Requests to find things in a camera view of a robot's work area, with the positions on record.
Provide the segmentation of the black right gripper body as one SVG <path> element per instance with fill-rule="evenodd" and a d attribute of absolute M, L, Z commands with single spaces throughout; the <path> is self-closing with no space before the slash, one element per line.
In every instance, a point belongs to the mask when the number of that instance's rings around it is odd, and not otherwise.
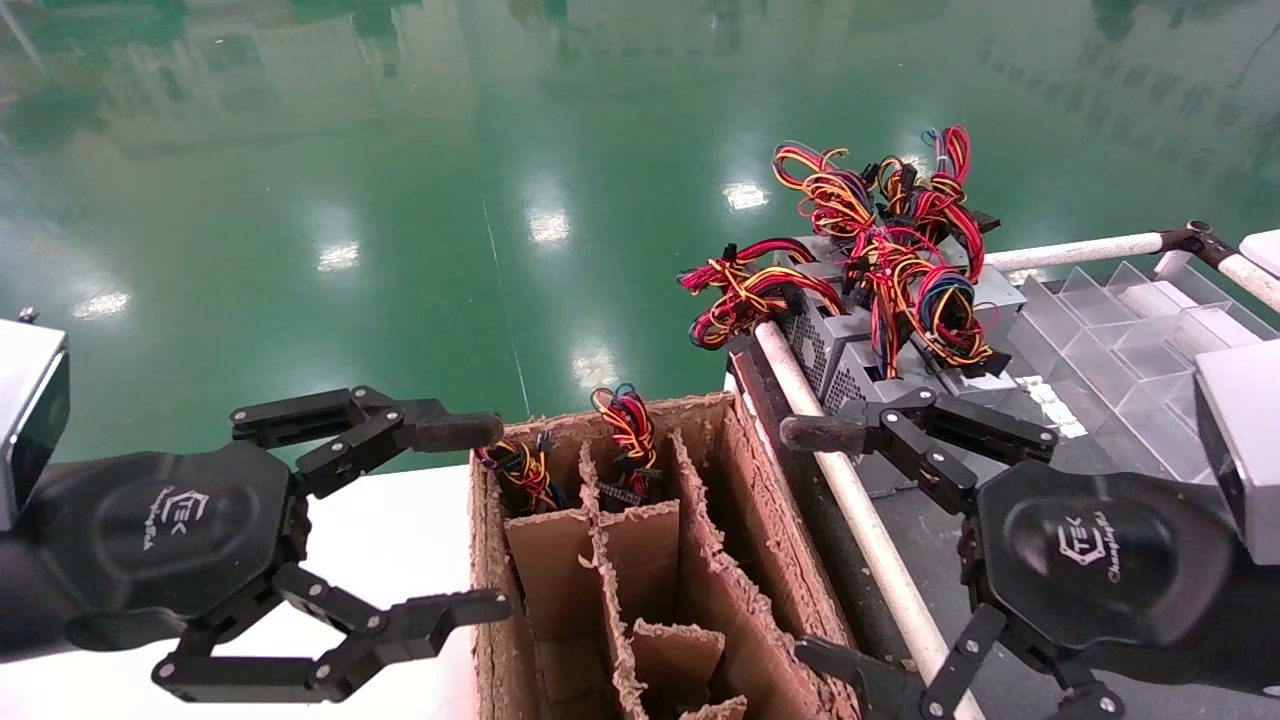
<path fill-rule="evenodd" d="M 1253 561 L 1215 489 L 1020 462 L 972 501 L 972 597 L 1006 614 L 1034 669 L 1277 692 L 1277 569 Z"/>

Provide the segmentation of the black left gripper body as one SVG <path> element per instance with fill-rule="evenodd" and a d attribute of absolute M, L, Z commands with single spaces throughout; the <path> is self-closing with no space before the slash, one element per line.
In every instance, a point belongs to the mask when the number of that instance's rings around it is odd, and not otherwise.
<path fill-rule="evenodd" d="M 49 466 L 3 533 L 3 661 L 242 633 L 306 555 L 291 469 L 250 443 Z"/>

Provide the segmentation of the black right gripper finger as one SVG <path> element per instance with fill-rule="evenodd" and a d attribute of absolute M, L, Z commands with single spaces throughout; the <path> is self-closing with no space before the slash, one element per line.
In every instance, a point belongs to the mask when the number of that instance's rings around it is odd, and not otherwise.
<path fill-rule="evenodd" d="M 850 685 L 864 719 L 955 719 L 987 656 L 997 644 L 1014 648 L 1009 615 L 980 603 L 948 651 L 940 670 L 924 680 L 860 651 L 815 635 L 795 646 L 797 660 L 810 670 Z M 1062 698 L 1050 719 L 1124 719 L 1126 706 L 1092 670 L 1074 662 L 1056 662 L 1038 650 L 1028 656 L 1053 676 Z"/>
<path fill-rule="evenodd" d="M 780 438 L 814 454 L 879 454 L 951 515 L 975 511 L 978 479 L 948 447 L 1012 466 L 1048 462 L 1059 445 L 1047 427 L 931 389 L 888 402 L 850 400 L 835 416 L 787 416 Z"/>

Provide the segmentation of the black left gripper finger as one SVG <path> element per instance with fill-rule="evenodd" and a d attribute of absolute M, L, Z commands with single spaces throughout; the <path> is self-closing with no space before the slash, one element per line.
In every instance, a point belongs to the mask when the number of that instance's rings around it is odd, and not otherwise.
<path fill-rule="evenodd" d="M 394 400 L 367 386 L 238 407 L 232 437 L 260 448 L 317 442 L 298 457 L 302 495 L 325 498 L 403 452 L 448 454 L 500 441 L 494 413 L 453 414 L 436 398 Z"/>
<path fill-rule="evenodd" d="M 317 659 L 214 653 L 280 603 L 338 630 L 342 642 Z M 421 596 L 376 609 L 288 562 L 195 620 L 155 666 L 152 680 L 189 703 L 340 703 L 390 665 L 435 659 L 457 628 L 512 615 L 509 597 L 495 589 Z"/>

